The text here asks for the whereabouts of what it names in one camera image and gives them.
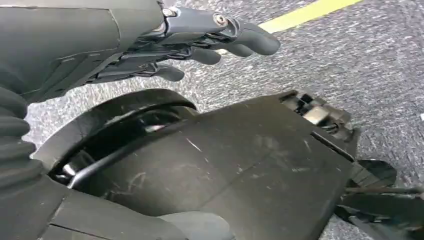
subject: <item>robotic finger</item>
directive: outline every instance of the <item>robotic finger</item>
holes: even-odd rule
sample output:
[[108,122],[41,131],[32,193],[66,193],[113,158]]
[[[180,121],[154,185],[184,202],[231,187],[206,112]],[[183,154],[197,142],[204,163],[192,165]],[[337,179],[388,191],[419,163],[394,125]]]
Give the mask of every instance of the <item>robotic finger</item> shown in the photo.
[[153,76],[177,82],[184,77],[182,71],[157,63],[195,60],[214,65],[221,60],[214,50],[248,57],[253,53],[272,55],[280,47],[278,39],[259,26],[226,18],[219,12],[173,7],[162,13],[165,21],[159,27],[140,36],[126,54],[92,77],[91,82]]

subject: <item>yellow road line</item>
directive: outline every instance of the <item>yellow road line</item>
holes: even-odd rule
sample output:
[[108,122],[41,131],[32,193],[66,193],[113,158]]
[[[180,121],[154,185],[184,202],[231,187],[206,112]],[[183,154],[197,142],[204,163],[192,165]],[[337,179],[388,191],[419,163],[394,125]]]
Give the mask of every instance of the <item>yellow road line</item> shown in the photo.
[[296,27],[360,1],[362,0],[317,0],[302,8],[264,22],[259,26],[269,33],[276,33]]

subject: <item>screw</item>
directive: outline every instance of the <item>screw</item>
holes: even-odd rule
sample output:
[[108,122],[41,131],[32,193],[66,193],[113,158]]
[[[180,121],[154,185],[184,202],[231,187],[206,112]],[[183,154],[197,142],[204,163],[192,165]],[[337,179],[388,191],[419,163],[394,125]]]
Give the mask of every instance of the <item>screw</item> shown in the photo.
[[171,9],[168,9],[168,8],[164,8],[164,9],[162,9],[162,13],[163,13],[163,15],[165,16],[165,17],[175,17],[176,16],[176,14],[175,14],[175,12],[174,11],[172,11]]
[[220,27],[225,27],[228,25],[228,20],[219,13],[215,13],[213,15],[213,21]]

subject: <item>asphalt road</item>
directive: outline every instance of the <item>asphalt road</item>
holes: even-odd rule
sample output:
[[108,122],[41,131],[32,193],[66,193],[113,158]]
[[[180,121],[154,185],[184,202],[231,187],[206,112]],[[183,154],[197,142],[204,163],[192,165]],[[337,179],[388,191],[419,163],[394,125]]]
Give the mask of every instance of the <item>asphalt road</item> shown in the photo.
[[[221,11],[262,23],[313,0],[182,0],[177,4]],[[225,54],[214,66],[176,62],[186,72],[179,83],[156,78],[88,85],[66,96],[30,106],[26,137],[40,145],[63,124],[107,99],[145,89],[169,88],[210,111],[248,98],[289,89],[312,92],[352,113],[362,128],[359,155],[389,161],[399,185],[424,183],[424,3],[363,0],[277,32],[273,56]],[[323,240],[367,239],[332,219]]]

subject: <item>black plastic casing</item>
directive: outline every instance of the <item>black plastic casing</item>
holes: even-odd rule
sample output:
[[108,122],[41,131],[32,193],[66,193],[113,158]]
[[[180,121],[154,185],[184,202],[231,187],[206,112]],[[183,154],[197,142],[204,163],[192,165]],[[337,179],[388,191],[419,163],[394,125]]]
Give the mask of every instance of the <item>black plastic casing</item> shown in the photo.
[[352,164],[328,147],[344,143],[287,108],[284,96],[247,100],[135,139],[80,190],[148,216],[212,212],[239,240],[317,240]]

